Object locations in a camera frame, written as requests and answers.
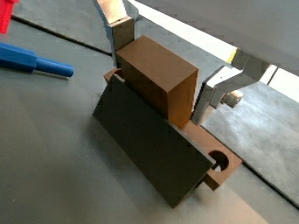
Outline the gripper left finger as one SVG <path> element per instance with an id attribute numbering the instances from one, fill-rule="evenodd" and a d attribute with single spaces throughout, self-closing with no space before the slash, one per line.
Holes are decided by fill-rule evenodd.
<path id="1" fill-rule="evenodd" d="M 106 21 L 113 63 L 118 65 L 117 50 L 134 40 L 134 20 L 126 15 L 122 0 L 96 0 Z"/>

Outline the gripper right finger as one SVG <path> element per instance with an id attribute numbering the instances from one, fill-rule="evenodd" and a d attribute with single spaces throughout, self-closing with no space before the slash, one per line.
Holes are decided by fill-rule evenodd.
<path id="1" fill-rule="evenodd" d="M 227 94 L 257 82 L 269 67 L 267 61 L 240 49 L 229 56 L 228 63 L 201 83 L 191 114 L 195 124 L 203 122 L 208 106 L 216 108 Z"/>

